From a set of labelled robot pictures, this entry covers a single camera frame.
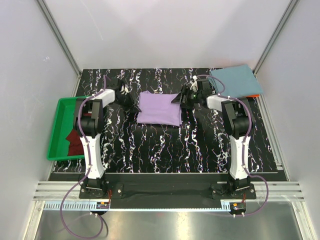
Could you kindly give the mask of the purple t shirt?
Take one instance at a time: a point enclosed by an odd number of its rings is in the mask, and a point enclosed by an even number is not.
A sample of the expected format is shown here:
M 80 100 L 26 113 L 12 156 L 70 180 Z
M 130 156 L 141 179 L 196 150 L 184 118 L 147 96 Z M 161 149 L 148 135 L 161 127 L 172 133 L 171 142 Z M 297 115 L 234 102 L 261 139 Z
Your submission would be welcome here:
M 143 91 L 139 95 L 139 108 L 136 122 L 179 127 L 182 124 L 180 105 L 172 103 L 178 94 L 151 93 Z

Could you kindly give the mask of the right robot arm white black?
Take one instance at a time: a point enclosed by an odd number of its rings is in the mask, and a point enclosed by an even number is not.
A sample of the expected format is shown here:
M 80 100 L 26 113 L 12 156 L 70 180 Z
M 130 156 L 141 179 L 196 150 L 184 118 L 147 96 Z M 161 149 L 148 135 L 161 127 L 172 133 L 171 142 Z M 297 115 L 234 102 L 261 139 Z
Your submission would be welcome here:
M 227 183 L 220 189 L 214 188 L 213 193 L 239 198 L 251 185 L 248 157 L 254 118 L 248 100 L 223 96 L 221 93 L 213 94 L 210 81 L 195 76 L 193 81 L 183 85 L 171 102 L 185 109 L 193 107 L 194 104 L 202 104 L 208 109 L 222 113 L 224 130 L 231 146 L 231 161 Z

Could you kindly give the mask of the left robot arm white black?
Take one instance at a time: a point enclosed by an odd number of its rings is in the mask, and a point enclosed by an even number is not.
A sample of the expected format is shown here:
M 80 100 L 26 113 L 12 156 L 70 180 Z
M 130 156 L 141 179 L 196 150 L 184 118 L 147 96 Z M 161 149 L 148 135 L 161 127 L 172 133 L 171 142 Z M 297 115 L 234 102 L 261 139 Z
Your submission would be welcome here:
M 82 192 L 93 194 L 97 198 L 103 198 L 108 193 L 100 138 L 105 125 L 104 108 L 113 103 L 129 112 L 141 112 L 125 82 L 106 75 L 103 77 L 101 90 L 75 100 L 73 129 L 79 136 L 85 159 L 85 174 L 79 183 Z

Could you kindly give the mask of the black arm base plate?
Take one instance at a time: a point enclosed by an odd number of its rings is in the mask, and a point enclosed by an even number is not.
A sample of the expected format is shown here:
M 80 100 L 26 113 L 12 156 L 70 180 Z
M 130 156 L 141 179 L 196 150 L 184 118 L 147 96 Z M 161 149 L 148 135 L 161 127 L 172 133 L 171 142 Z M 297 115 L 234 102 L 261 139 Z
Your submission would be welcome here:
M 245 193 L 235 195 L 228 193 L 219 195 L 213 189 L 227 183 L 227 173 L 106 173 L 106 193 L 88 193 L 81 191 L 81 199 L 116 200 L 128 204 L 146 202 L 158 205 L 171 203 L 173 205 L 204 205 L 209 202 L 231 200 L 255 200 L 256 190 L 250 185 Z

